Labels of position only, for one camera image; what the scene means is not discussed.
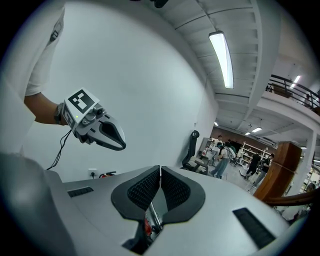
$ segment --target metal rod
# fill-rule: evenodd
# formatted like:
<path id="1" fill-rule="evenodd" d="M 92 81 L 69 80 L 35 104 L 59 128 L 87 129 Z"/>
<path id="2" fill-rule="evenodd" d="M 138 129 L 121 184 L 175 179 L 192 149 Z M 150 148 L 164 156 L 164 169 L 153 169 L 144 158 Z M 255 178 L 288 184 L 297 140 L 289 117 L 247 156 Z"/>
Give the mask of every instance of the metal rod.
<path id="1" fill-rule="evenodd" d="M 150 213 L 152 214 L 152 216 L 153 216 L 153 218 L 155 220 L 155 224 L 157 225 L 159 230 L 162 230 L 162 225 L 160 223 L 160 220 L 159 220 L 158 215 L 156 213 L 156 210 L 154 208 L 154 204 L 151 202 L 149 207 L 150 207 L 150 210 L 151 210 Z"/>
<path id="2" fill-rule="evenodd" d="M 275 75 L 275 74 L 272 74 L 271 77 L 272 77 L 272 78 L 279 79 L 279 80 L 282 80 L 282 81 L 289 82 L 289 83 L 291 83 L 291 84 L 295 84 L 296 86 L 298 86 L 298 87 L 300 87 L 300 88 L 308 91 L 309 93 L 313 94 L 314 96 L 318 97 L 315 92 L 313 92 L 312 90 L 304 87 L 303 85 L 301 85 L 301 84 L 299 84 L 299 83 L 297 83 L 297 82 L 295 83 L 295 82 L 293 82 L 293 81 L 291 81 L 291 80 L 289 80 L 289 79 L 286 79 L 286 78 L 284 78 L 284 77 L 281 77 L 281 76 L 278 76 L 278 75 Z"/>

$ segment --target fire extinguisher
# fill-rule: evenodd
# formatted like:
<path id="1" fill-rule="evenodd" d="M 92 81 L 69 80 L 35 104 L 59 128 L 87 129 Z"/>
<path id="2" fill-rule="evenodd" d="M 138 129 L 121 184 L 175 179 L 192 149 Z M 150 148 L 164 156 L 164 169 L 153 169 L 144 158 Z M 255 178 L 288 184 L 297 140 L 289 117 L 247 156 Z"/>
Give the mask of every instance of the fire extinguisher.
<path id="1" fill-rule="evenodd" d="M 207 150 L 208 150 L 208 147 L 206 146 L 206 147 L 204 148 L 204 150 L 202 151 L 202 155 L 203 155 L 203 156 L 205 156 L 205 155 L 206 155 Z"/>
<path id="2" fill-rule="evenodd" d="M 99 179 L 100 178 L 106 178 L 106 177 L 114 176 L 115 173 L 116 173 L 116 171 L 110 171 L 110 172 L 102 173 L 102 174 L 100 174 Z"/>

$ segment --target black vent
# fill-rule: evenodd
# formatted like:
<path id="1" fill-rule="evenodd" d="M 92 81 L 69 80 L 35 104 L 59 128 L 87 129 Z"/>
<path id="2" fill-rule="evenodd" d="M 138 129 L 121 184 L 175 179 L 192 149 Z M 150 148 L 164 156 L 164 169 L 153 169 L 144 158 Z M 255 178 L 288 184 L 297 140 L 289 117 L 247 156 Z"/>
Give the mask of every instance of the black vent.
<path id="1" fill-rule="evenodd" d="M 167 171 L 162 171 L 161 188 L 165 195 L 168 211 L 188 200 L 190 187 Z"/>
<path id="2" fill-rule="evenodd" d="M 234 210 L 233 213 L 259 249 L 276 239 L 247 208 Z"/>
<path id="3" fill-rule="evenodd" d="M 154 171 L 128 189 L 128 198 L 146 211 L 159 189 L 159 183 L 159 172 Z"/>
<path id="4" fill-rule="evenodd" d="M 77 197 L 77 196 L 81 196 L 81 195 L 84 195 L 84 194 L 87 194 L 89 192 L 92 192 L 94 191 L 91 187 L 83 187 L 83 188 L 79 188 L 79 189 L 75 189 L 75 190 L 71 190 L 71 191 L 68 191 L 68 194 L 71 198 L 73 197 Z"/>

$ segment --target backpack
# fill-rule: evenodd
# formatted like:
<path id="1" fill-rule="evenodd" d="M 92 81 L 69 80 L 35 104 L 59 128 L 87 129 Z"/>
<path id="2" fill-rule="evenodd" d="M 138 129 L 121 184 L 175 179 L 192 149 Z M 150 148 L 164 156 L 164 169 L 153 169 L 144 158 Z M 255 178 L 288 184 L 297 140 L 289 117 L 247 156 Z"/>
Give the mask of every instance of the backpack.
<path id="1" fill-rule="evenodd" d="M 227 151 L 228 157 L 230 159 L 234 159 L 236 157 L 235 152 L 230 147 L 225 146 L 224 149 Z"/>

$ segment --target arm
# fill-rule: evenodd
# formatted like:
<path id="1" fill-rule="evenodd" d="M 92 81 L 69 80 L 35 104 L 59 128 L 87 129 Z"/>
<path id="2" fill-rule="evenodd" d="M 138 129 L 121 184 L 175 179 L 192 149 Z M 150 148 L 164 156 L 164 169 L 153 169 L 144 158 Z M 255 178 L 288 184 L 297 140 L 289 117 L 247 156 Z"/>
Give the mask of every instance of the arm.
<path id="1" fill-rule="evenodd" d="M 269 167 L 270 167 L 270 160 L 268 161 L 268 164 L 267 164 L 267 163 L 264 163 L 263 166 L 269 168 Z"/>
<path id="2" fill-rule="evenodd" d="M 224 154 L 225 154 L 225 152 L 221 151 L 221 154 L 216 159 L 220 160 L 223 157 Z"/>
<path id="3" fill-rule="evenodd" d="M 54 115 L 58 105 L 51 102 L 42 93 L 24 97 L 24 104 L 35 115 L 36 122 L 51 125 L 56 124 Z M 61 116 L 61 125 L 67 125 L 63 116 Z"/>

